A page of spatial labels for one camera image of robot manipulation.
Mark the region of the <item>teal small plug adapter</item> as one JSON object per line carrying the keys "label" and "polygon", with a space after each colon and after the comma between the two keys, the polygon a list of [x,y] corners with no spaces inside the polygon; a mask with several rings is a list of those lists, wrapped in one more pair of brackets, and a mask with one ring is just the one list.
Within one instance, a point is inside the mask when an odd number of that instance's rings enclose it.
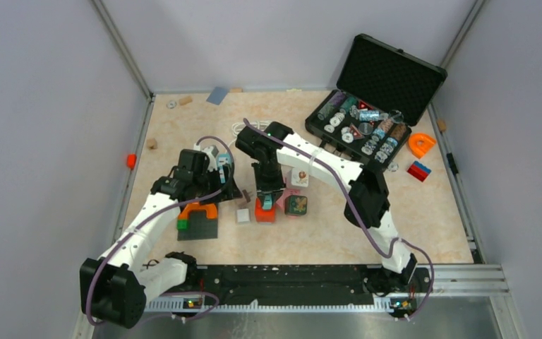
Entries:
{"label": "teal small plug adapter", "polygon": [[263,198],[263,202],[261,204],[261,208],[263,210],[272,210],[274,207],[274,201],[272,195],[265,195]]}

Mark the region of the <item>dark green cube adapter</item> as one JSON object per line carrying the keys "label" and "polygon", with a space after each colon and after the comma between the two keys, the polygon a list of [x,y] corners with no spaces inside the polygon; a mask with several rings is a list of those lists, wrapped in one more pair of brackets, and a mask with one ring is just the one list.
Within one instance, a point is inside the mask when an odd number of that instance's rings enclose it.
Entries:
{"label": "dark green cube adapter", "polygon": [[308,211],[308,198],[306,196],[290,195],[284,200],[284,214],[288,216],[304,216]]}

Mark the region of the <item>white cube socket adapter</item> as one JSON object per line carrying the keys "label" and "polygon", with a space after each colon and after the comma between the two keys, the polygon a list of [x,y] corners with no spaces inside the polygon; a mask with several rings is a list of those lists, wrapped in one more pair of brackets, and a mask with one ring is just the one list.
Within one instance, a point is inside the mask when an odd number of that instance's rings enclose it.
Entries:
{"label": "white cube socket adapter", "polygon": [[287,184],[291,189],[304,189],[309,185],[309,175],[303,170],[292,168]]}

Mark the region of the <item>teal power strip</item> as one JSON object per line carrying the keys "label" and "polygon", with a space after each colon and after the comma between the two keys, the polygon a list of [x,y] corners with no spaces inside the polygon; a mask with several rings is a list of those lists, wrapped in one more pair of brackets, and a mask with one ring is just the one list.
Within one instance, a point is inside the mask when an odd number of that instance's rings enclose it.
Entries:
{"label": "teal power strip", "polygon": [[228,153],[220,153],[217,156],[217,167],[218,167],[218,170],[219,170],[219,178],[220,178],[221,184],[225,184],[226,180],[227,180],[226,174],[225,174],[225,171],[224,171],[224,166],[225,165],[229,165],[229,166],[232,165],[231,157],[230,157],[230,155]]}

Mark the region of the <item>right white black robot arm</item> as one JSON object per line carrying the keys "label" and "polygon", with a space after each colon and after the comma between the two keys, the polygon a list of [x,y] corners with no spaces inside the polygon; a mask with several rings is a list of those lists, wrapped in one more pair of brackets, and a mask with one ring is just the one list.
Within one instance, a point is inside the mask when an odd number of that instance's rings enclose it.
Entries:
{"label": "right white black robot arm", "polygon": [[387,285],[404,291],[414,282],[417,259],[400,237],[390,211],[389,191],[381,170],[345,160],[313,145],[288,126],[273,121],[261,131],[248,120],[236,137],[236,147],[253,159],[259,199],[276,201],[287,185],[282,168],[301,170],[341,191],[345,218],[361,228],[380,254]]}

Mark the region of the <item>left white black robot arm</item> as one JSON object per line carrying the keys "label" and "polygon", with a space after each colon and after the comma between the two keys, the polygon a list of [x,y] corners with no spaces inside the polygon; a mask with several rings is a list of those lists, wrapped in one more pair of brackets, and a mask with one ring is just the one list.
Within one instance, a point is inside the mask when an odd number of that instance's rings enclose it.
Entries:
{"label": "left white black robot arm", "polygon": [[144,269],[163,231],[192,203],[202,205],[234,199],[234,163],[219,165],[200,150],[184,149],[177,165],[157,179],[130,225],[99,258],[80,267],[81,311],[94,326],[113,323],[134,327],[149,302],[172,287],[189,292],[198,273],[186,259],[164,258]]}

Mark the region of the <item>pink triangular power strip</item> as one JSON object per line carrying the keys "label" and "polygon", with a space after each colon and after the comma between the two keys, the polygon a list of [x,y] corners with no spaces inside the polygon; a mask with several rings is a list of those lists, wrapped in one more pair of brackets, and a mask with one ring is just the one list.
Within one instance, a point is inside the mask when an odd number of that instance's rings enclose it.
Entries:
{"label": "pink triangular power strip", "polygon": [[300,191],[298,189],[288,189],[286,188],[283,190],[282,195],[276,200],[275,205],[277,206],[278,210],[284,211],[285,210],[285,200],[289,196],[299,196]]}

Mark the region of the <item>red cube socket adapter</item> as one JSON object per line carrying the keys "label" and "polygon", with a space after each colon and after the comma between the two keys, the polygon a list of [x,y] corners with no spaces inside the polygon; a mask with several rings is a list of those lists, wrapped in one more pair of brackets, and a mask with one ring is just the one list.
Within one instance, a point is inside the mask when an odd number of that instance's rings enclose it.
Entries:
{"label": "red cube socket adapter", "polygon": [[276,222],[276,208],[272,207],[269,210],[264,210],[261,206],[256,205],[254,216],[257,223],[273,224]]}

